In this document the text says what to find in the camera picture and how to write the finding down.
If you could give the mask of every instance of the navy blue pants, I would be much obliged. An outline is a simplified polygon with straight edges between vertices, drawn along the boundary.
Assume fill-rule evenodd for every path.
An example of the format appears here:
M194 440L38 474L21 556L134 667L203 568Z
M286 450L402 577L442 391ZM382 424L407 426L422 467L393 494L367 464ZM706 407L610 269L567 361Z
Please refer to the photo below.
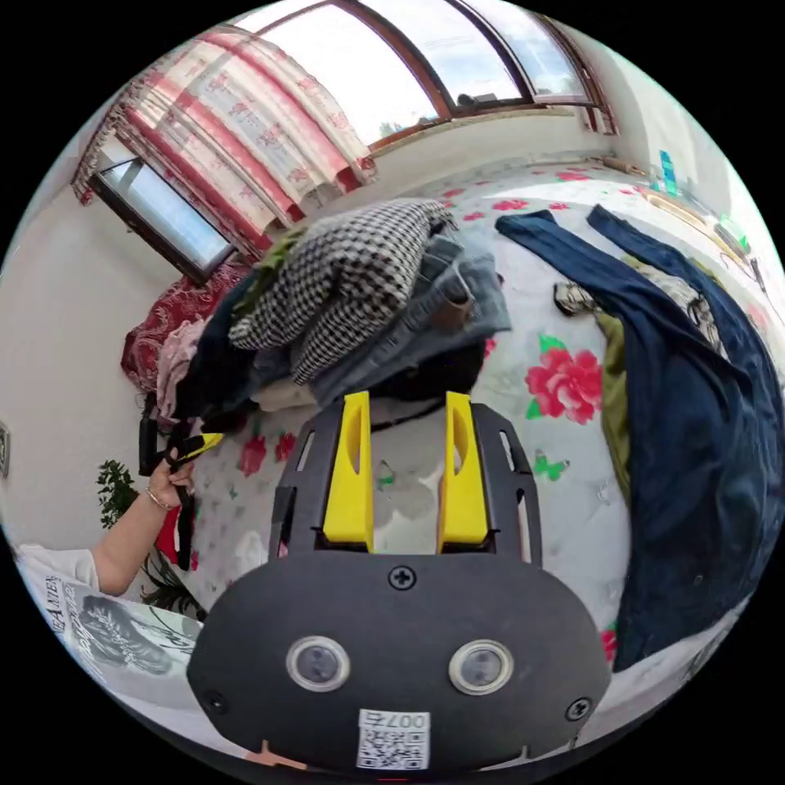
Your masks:
M598 205L587 220L703 294L729 357L658 287L547 211L496 222L624 326L632 548L614 665L623 671L715 624L754 590L785 519L785 419L769 355L722 287Z

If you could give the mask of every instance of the pink clothing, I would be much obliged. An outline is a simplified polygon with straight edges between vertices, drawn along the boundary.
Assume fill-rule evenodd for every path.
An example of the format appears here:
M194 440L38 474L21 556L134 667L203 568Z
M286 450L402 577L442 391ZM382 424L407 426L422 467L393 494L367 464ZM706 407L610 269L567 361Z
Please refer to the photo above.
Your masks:
M171 332L158 358L158 411L162 419L173 419L177 408L177 383L186 377L188 366L196 354L196 347L207 322L201 316L196 321L184 321Z

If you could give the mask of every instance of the white wall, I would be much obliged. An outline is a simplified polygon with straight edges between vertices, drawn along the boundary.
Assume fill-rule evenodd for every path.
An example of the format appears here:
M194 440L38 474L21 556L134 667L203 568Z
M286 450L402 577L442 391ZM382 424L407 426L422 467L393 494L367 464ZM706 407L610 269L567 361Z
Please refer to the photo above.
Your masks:
M139 406L119 368L125 334L177 271L103 203L68 187L29 224L0 277L0 420L11 471L0 507L12 541L53 548L101 536L104 460L135 472Z
M337 213L376 200L391 199L465 169L506 159L545 163L582 155L606 155L609 137L586 131L575 110L542 114L487 115L436 126L416 141L382 148L375 154L379 180L330 204Z
M660 163L660 150L674 164L676 180L718 216L729 215L747 233L769 296L785 318L785 272L769 230L733 165L689 112L626 58L583 33L562 25L595 70L617 119L617 155L644 171Z

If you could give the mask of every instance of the window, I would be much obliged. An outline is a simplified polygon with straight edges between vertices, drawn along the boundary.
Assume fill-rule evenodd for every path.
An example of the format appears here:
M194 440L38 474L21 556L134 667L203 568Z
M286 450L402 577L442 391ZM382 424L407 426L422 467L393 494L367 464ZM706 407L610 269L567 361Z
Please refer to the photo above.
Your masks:
M235 24L318 79L372 150L472 114L608 111L555 24L504 0L281 0Z
M526 11L504 0L469 0L520 61L536 96L574 96L588 101L567 56Z
M487 38L444 0L362 0L392 22L423 53L457 104L520 98Z
M129 155L113 139L102 151L92 188L129 229L195 283L204 283L233 246L153 169Z
M367 145L438 117L400 57L371 28L340 8L317 8L262 36L332 93ZM358 63L371 62L373 68L357 68Z

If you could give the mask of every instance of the houndstooth garment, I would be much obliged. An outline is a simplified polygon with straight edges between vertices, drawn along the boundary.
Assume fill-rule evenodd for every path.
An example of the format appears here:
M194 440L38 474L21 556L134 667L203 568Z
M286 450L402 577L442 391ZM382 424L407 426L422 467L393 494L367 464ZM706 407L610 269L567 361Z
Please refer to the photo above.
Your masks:
M372 338L409 302L431 235L454 226L436 200L395 199L316 221L273 286L229 332L241 349L291 347L307 384Z

